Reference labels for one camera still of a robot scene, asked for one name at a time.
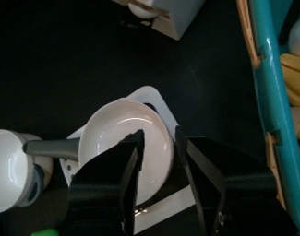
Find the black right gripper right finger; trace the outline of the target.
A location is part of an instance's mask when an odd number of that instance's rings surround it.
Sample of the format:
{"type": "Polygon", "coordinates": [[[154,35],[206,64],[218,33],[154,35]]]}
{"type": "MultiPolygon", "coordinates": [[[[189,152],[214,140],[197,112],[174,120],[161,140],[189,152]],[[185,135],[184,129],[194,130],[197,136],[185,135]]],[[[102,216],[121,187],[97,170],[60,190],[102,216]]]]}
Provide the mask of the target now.
{"type": "Polygon", "coordinates": [[[299,236],[276,199],[276,177],[265,164],[212,139],[176,131],[197,206],[202,236],[299,236]]]}

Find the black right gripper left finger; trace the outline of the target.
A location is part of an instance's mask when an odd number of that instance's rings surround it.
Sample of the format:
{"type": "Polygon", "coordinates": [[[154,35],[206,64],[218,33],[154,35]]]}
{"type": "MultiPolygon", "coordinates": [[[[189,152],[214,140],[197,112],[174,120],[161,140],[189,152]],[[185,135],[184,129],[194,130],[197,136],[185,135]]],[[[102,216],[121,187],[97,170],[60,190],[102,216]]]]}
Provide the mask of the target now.
{"type": "Polygon", "coordinates": [[[137,130],[82,167],[68,194],[67,236],[134,236],[145,133],[137,130]]]}

